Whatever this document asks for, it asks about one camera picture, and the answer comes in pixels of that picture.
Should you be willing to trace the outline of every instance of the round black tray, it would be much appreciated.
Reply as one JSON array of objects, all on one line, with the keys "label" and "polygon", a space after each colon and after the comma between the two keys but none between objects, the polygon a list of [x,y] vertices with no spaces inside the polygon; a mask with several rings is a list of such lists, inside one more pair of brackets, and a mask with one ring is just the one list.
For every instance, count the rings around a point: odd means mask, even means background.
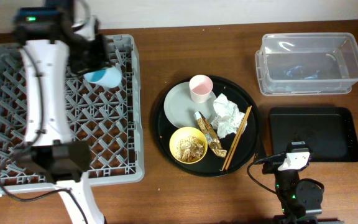
[{"label": "round black tray", "polygon": [[[241,112],[245,112],[246,109],[252,105],[252,112],[248,117],[248,125],[244,134],[241,136],[237,145],[236,152],[233,155],[231,164],[227,171],[221,171],[224,163],[224,158],[216,156],[210,148],[205,157],[195,164],[183,164],[178,162],[171,154],[169,149],[169,140],[171,135],[178,129],[176,128],[165,116],[164,112],[164,100],[169,92],[162,97],[157,104],[154,113],[153,128],[154,138],[158,144],[158,148],[162,154],[179,169],[193,175],[202,177],[216,177],[221,175],[230,174],[240,169],[245,163],[247,163],[256,150],[259,150],[263,145],[260,142],[260,136],[262,136],[262,124],[260,122],[260,115],[258,108],[248,93],[235,83],[221,77],[209,76],[213,83],[213,92],[218,97],[221,93],[225,94],[228,100],[236,103]],[[190,79],[183,80],[179,83],[188,82]],[[221,139],[223,149],[227,151],[234,140],[235,134],[230,134],[224,139]]]}]

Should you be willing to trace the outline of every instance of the yellow bowl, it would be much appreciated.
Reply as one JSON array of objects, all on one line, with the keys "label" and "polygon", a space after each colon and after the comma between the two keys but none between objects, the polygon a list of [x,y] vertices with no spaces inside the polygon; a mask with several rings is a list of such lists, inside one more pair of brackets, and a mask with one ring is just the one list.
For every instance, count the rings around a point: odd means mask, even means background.
[{"label": "yellow bowl", "polygon": [[[179,160],[178,158],[176,158],[175,154],[176,154],[176,149],[177,146],[180,142],[180,140],[187,138],[189,136],[194,136],[197,139],[201,140],[204,143],[204,154],[201,156],[201,158],[197,161],[194,162],[183,162],[181,160]],[[182,162],[184,164],[194,164],[200,160],[202,160],[206,154],[206,151],[208,149],[208,144],[206,142],[206,138],[204,136],[204,134],[196,128],[192,128],[192,127],[185,127],[185,128],[180,128],[177,131],[175,131],[172,136],[171,139],[169,141],[169,149],[171,150],[171,154],[172,156],[179,162]]]}]

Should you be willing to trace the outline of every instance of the black tray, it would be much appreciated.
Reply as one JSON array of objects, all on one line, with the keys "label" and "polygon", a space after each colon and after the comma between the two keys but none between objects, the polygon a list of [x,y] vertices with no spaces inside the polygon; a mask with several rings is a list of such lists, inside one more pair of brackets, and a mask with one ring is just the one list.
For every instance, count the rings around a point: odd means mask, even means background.
[{"label": "black tray", "polygon": [[273,108],[270,129],[275,154],[298,135],[313,151],[311,161],[358,161],[356,130],[346,108]]},{"label": "black tray", "polygon": [[[258,108],[252,98],[241,87],[235,83],[221,77],[209,76],[213,83],[213,92],[216,96],[221,93],[225,94],[228,100],[236,103],[241,112],[245,112],[248,106],[252,105],[252,112],[248,117],[248,125],[244,134],[241,136],[236,152],[233,155],[232,162],[227,171],[221,172],[224,158],[215,156],[215,154],[208,148],[205,157],[195,164],[183,164],[178,162],[171,154],[169,149],[169,140],[171,135],[178,129],[169,122],[165,116],[163,104],[165,97],[169,90],[164,94],[162,99],[157,104],[154,113],[154,138],[158,144],[161,153],[179,169],[193,175],[202,177],[216,177],[220,175],[230,174],[240,169],[258,150],[260,156],[265,154],[263,144],[260,142],[259,136],[262,134],[262,124],[260,123],[260,115]],[[188,82],[190,79],[183,80],[179,83]],[[221,139],[223,149],[229,150],[234,140],[235,134],[230,134],[224,139]]]}]

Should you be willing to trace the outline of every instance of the pink cup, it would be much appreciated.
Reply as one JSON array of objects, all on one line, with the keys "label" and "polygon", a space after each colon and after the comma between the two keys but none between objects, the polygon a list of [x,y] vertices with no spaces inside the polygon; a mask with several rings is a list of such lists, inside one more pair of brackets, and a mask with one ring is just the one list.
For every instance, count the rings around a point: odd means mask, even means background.
[{"label": "pink cup", "polygon": [[189,82],[190,96],[195,103],[204,103],[214,87],[206,75],[196,75]]}]

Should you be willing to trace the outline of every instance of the light blue cup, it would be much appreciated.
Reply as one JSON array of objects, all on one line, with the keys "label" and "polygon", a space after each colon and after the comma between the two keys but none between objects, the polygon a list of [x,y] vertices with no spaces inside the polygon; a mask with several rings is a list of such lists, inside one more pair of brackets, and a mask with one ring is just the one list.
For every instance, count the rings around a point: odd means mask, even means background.
[{"label": "light blue cup", "polygon": [[89,72],[84,75],[87,82],[101,85],[107,88],[117,87],[122,80],[122,73],[116,67]]}]

